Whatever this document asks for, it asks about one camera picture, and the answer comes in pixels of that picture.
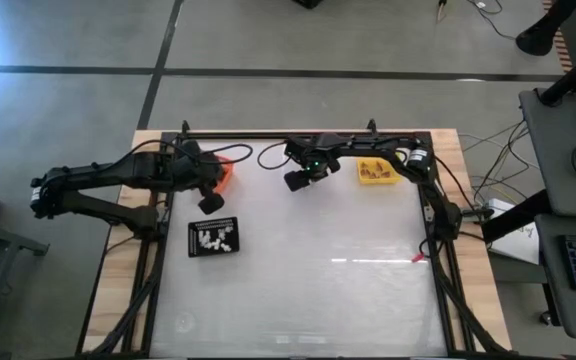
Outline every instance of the white cable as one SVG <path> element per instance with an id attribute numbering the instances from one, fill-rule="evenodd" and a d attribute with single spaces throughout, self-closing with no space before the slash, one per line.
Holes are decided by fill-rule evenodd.
<path id="1" fill-rule="evenodd" d="M 479 140 L 479 141 L 491 143 L 491 144 L 493 144 L 493 145 L 496 145 L 496 146 L 499 147 L 499 148 L 503 148 L 503 147 L 506 146 L 506 145 L 502 145 L 502 144 L 498 143 L 498 142 L 495 141 L 495 140 L 484 139 L 484 138 L 482 138 L 482 137 L 479 137 L 479 136 L 473 135 L 473 134 L 459 133 L 459 136 L 465 136 L 465 137 L 473 138 L 473 139 L 476 139 L 476 140 Z M 533 167 L 533 168 L 539 170 L 539 166 L 531 163 L 530 161 L 524 159 L 523 157 L 521 157 L 521 156 L 519 156 L 519 155 L 517 155 L 517 157 L 520 158 L 521 160 L 523 160 L 523 161 L 524 161 L 526 164 L 528 164 L 530 167 Z"/>

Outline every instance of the white board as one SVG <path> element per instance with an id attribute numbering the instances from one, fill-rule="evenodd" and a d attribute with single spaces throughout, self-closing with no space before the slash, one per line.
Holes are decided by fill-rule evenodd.
<path id="1" fill-rule="evenodd" d="M 235 165 L 225 206 L 175 194 L 151 346 L 153 357 L 446 355 L 417 187 L 360 185 L 355 159 L 290 192 L 290 164 Z M 202 149 L 231 142 L 202 141 Z M 262 158 L 283 161 L 283 147 Z M 238 158 L 243 149 L 223 155 Z M 188 223 L 236 216 L 238 253 L 189 258 Z"/>

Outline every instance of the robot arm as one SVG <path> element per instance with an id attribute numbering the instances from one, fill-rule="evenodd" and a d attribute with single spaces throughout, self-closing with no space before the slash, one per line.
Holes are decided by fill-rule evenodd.
<path id="1" fill-rule="evenodd" d="M 410 150 L 404 164 L 396 155 L 400 149 Z M 322 133 L 316 136 L 292 136 L 286 141 L 284 152 L 301 165 L 302 170 L 284 176 L 292 191 L 297 191 L 335 173 L 343 156 L 378 157 L 388 161 L 396 172 L 420 186 L 434 211 L 434 234 L 437 240 L 454 240 L 461 226 L 461 211 L 450 202 L 439 184 L 432 149 L 414 136 L 340 136 Z"/>
<path id="2" fill-rule="evenodd" d="M 131 152 L 111 164 L 53 168 L 41 179 L 32 180 L 30 207 L 37 218 L 53 218 L 68 212 L 83 214 L 111 225 L 124 224 L 135 237 L 143 238 L 156 229 L 155 207 L 129 208 L 80 194 L 79 190 L 112 185 L 156 192 L 199 189 L 204 196 L 199 207 L 210 214 L 224 204 L 223 198 L 212 191 L 222 176 L 217 157 L 202 153 L 195 141 L 187 140 L 174 153 Z"/>

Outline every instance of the wheel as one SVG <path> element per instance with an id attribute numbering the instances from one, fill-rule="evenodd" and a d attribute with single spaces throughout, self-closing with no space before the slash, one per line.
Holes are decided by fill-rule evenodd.
<path id="1" fill-rule="evenodd" d="M 550 316 L 550 312 L 542 312 L 541 315 L 539 315 L 539 322 L 546 326 L 552 326 L 552 316 Z"/>

